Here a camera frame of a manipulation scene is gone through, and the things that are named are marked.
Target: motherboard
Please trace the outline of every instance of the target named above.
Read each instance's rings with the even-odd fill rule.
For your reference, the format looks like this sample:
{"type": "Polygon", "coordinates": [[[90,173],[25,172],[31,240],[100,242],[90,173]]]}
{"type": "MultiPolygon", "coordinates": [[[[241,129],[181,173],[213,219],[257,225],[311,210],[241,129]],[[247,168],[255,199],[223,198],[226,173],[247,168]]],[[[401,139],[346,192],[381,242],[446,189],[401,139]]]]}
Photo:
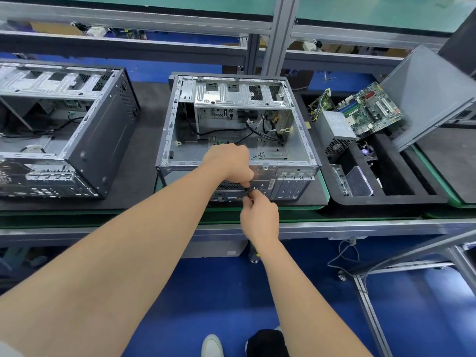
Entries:
{"type": "Polygon", "coordinates": [[[402,113],[376,82],[337,104],[348,125],[363,139],[402,119],[402,113]]]}

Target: drive bay cage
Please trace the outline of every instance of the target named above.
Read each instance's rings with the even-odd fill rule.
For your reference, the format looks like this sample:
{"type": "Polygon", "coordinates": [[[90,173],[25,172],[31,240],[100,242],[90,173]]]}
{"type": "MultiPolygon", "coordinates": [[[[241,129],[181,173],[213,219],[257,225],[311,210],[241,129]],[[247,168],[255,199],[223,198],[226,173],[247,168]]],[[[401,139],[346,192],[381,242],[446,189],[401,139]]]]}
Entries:
{"type": "Polygon", "coordinates": [[[0,60],[0,196],[105,198],[139,109],[123,68],[0,60]]]}
{"type": "MultiPolygon", "coordinates": [[[[271,200],[298,200],[320,161],[284,77],[174,73],[156,167],[163,185],[196,168],[211,146],[246,145],[254,171],[250,189],[271,200]]],[[[224,181],[211,201],[242,199],[224,181]]]]}

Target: left hand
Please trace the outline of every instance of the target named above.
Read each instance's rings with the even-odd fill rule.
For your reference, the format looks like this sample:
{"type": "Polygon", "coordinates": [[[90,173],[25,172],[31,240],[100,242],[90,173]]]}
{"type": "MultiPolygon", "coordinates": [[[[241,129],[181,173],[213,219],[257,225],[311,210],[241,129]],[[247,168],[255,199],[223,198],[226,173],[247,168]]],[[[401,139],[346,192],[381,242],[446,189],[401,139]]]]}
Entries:
{"type": "Polygon", "coordinates": [[[213,145],[203,157],[202,163],[216,163],[223,170],[225,180],[240,183],[245,188],[249,187],[249,181],[253,179],[253,170],[249,168],[249,151],[244,145],[213,145]]]}

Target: right hand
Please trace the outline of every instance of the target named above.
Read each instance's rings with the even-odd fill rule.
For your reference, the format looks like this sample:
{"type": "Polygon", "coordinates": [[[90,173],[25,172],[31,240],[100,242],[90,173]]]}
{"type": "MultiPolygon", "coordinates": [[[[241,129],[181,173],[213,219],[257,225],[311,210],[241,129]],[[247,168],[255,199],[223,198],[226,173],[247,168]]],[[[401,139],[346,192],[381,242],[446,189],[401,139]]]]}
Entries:
{"type": "Polygon", "coordinates": [[[271,203],[259,190],[254,189],[250,195],[251,198],[243,198],[241,229],[260,253],[266,245],[277,241],[279,213],[277,205],[271,203]]]}

